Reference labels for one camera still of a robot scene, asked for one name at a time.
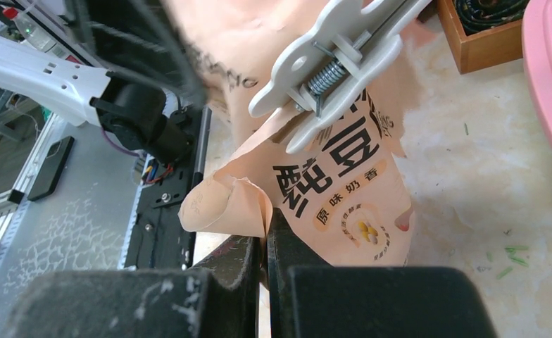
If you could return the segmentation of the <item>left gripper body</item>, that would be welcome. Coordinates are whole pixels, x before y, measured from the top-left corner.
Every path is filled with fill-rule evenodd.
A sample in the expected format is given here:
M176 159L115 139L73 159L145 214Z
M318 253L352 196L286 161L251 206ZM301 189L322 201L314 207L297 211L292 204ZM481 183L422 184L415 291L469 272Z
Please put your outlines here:
M202 108L208 92L160 1L67 1L74 40L111 71Z

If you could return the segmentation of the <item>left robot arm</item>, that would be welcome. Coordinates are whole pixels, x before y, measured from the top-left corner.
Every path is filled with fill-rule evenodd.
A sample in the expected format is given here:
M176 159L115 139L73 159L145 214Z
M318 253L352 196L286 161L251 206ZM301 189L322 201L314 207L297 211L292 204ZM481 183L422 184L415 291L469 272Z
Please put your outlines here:
M79 126L115 135L128 151L179 161L194 138L163 112L166 92L201 110L208 93L160 1L64 1L70 34L101 62L74 63L0 37L0 88Z

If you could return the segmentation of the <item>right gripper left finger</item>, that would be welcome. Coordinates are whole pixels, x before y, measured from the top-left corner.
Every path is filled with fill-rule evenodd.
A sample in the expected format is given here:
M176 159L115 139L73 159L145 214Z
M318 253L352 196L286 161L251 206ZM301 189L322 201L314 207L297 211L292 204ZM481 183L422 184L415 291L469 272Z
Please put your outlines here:
M192 270L201 276L195 337L257 337L261 243L231 236Z

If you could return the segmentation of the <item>white bag sealing clip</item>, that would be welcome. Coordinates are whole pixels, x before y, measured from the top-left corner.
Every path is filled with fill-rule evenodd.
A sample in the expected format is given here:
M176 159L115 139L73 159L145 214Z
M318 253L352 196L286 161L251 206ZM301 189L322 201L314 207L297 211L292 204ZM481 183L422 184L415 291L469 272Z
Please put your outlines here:
M335 123L400 54L401 31L428 0L329 1L307 33L275 61L270 80L252 98L257 118L292 103L310 115L287 145L294 154Z

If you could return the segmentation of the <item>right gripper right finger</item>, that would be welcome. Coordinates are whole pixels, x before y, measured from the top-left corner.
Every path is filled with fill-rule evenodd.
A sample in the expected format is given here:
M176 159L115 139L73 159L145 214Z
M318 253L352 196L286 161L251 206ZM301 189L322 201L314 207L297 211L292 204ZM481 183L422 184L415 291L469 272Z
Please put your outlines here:
M273 337L318 337L332 270L276 208L267 237L270 324Z

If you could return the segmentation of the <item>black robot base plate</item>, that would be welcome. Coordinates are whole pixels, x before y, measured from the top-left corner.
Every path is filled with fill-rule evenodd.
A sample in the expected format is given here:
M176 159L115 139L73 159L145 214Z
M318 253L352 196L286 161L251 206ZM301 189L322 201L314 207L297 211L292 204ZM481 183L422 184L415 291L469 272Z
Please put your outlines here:
M178 213L185 196L203 179L211 110L184 107L171 120L189 133L194 143L181 161L158 165L153 182L138 189L118 263L120 270L186 270L193 265L196 234L183 230Z

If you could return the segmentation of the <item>pink cat litter bag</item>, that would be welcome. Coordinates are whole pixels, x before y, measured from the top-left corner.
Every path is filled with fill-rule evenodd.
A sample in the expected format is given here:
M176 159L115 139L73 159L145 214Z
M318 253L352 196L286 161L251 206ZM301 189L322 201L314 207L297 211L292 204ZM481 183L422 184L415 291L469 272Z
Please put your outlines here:
M185 198L185 230L264 238L278 208L294 234L332 265L405 265L415 214L396 157L420 86L400 55L303 151L292 104L254 118L248 106L277 57L315 24L325 1L165 1L236 151Z

